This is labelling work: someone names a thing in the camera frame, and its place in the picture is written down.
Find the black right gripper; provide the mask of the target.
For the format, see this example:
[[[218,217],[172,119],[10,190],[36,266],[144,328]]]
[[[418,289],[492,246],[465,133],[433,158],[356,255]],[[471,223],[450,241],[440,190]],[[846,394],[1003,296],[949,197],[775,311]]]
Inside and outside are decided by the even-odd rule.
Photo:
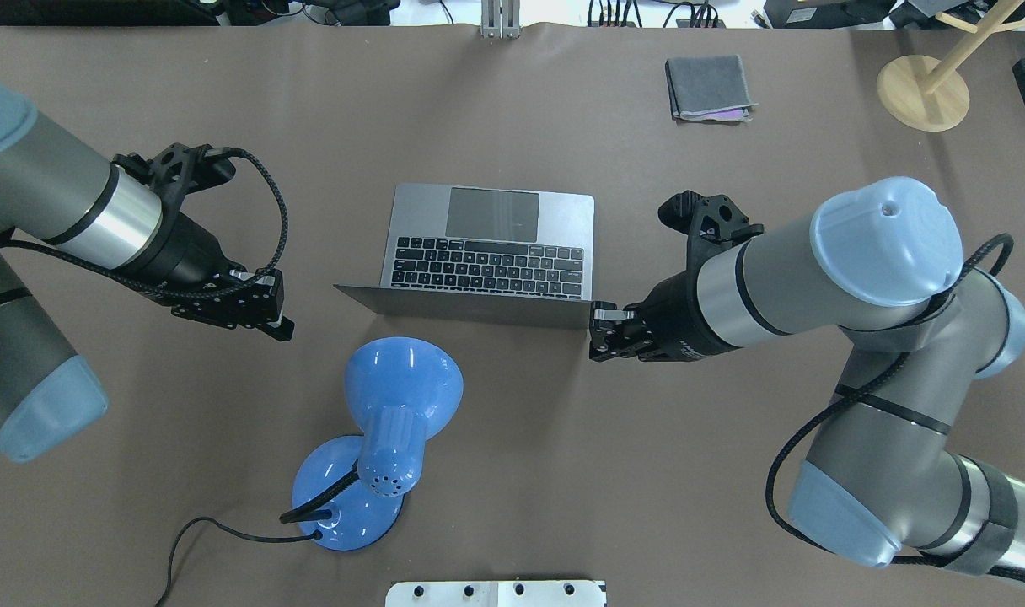
[[[706,323],[694,274],[674,274],[656,285],[644,301],[621,309],[609,301],[593,301],[588,331],[588,358],[597,363],[614,358],[691,363],[737,349]]]

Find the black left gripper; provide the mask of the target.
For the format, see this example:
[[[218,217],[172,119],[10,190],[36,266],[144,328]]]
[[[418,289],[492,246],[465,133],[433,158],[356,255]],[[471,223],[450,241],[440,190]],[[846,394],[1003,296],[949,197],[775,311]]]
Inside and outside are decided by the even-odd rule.
[[[223,328],[258,328],[274,341],[292,340],[294,322],[282,315],[284,277],[271,270],[255,283],[253,272],[224,256],[216,237],[183,212],[165,218],[144,252],[130,261],[130,278],[174,295],[145,295],[172,314]]]

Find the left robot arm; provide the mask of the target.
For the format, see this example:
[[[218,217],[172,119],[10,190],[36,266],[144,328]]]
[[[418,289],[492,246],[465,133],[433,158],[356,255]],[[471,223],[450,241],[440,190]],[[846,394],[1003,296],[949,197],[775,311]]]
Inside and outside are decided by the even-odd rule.
[[[272,258],[231,261],[218,239],[184,215],[184,197],[258,170],[280,213]],[[287,242],[284,196],[240,148],[174,143],[147,160],[105,158],[20,93],[0,84],[0,454],[27,462],[100,419],[96,373],[3,256],[28,250],[123,285],[173,316],[289,341],[278,269]]]

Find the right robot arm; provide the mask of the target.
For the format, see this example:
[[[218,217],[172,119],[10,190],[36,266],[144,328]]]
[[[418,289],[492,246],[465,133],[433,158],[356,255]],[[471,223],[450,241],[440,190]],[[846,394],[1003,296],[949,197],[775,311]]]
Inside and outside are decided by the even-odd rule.
[[[772,232],[691,191],[658,217],[686,235],[686,267],[640,304],[591,304],[591,360],[691,363],[839,327],[852,351],[831,402],[768,469],[772,519],[866,567],[1025,584],[1025,481],[947,450],[971,385],[1025,349],[1025,308],[998,279],[1010,235],[963,256],[951,212],[902,176]]]

